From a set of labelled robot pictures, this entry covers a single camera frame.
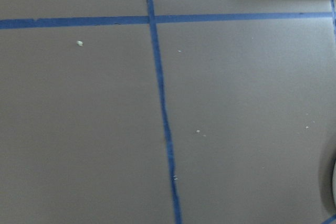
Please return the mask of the white round plate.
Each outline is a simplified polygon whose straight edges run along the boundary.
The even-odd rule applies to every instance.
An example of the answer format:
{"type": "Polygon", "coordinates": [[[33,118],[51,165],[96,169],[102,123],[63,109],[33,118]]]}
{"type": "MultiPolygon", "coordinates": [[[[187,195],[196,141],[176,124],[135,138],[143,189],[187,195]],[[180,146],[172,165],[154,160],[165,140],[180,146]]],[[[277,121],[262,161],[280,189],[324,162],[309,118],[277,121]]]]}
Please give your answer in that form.
{"type": "Polygon", "coordinates": [[[334,206],[336,206],[336,162],[334,162],[332,169],[331,190],[332,190],[333,204],[334,206]]]}

